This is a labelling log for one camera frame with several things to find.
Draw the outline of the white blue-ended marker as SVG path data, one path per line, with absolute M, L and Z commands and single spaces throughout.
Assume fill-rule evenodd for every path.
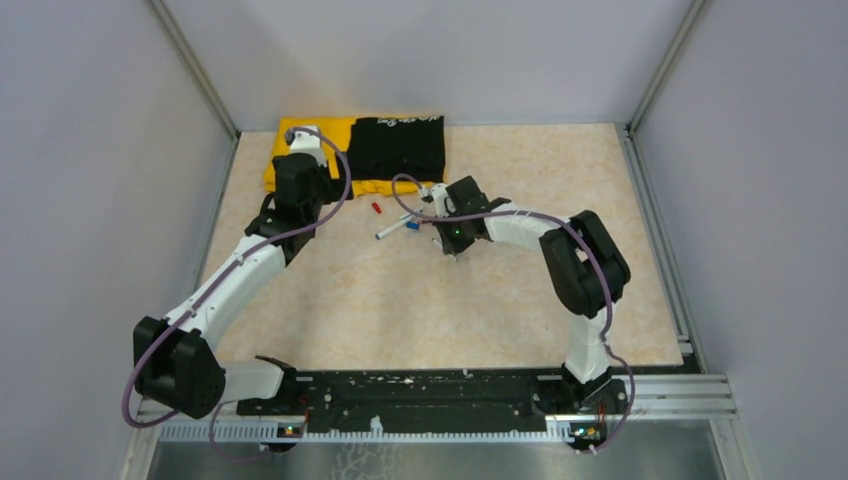
M 458 256 L 450 243 L 445 243 L 442 240 L 436 238 L 433 238 L 432 241 L 440 249 L 441 253 L 444 256 L 451 258 L 454 261 L 458 261 Z

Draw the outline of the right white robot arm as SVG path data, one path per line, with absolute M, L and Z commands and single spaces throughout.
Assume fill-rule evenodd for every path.
M 629 265 L 600 217 L 584 210 L 562 218 L 490 199 L 470 176 L 426 188 L 442 250 L 457 256 L 478 240 L 524 247 L 542 255 L 553 290 L 569 313 L 563 398 L 590 411 L 610 381 L 608 335 L 616 303 L 631 280 Z

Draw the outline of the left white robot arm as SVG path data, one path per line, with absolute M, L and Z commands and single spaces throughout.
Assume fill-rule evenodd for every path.
M 285 377 L 288 364 L 270 357 L 225 363 L 215 355 L 253 297 L 314 238 L 322 207 L 341 195 L 325 162 L 309 153 L 272 164 L 275 189 L 228 260 L 164 318 L 145 317 L 133 331 L 134 390 L 194 419 L 246 400 L 285 414 L 300 399 L 298 384 Z

